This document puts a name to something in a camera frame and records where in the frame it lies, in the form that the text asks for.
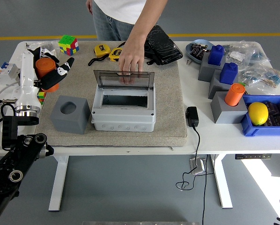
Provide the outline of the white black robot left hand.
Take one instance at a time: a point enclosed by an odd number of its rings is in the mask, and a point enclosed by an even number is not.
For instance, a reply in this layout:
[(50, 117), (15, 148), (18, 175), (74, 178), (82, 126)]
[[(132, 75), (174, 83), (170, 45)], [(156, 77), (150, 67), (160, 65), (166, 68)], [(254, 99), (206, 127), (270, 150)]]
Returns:
[(39, 112), (41, 104), (37, 98), (38, 89), (49, 90), (57, 85), (66, 77), (73, 62), (74, 58), (70, 57), (63, 65), (58, 66), (59, 60), (42, 47), (24, 51), (20, 71), (20, 95), (15, 104), (16, 112)]

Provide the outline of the person's left hand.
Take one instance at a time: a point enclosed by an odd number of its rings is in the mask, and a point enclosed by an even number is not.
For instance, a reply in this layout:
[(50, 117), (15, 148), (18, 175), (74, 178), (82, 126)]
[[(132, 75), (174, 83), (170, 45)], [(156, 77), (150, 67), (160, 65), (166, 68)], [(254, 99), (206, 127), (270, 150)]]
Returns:
[(130, 37), (124, 44), (119, 57), (119, 71), (142, 72), (145, 39)]

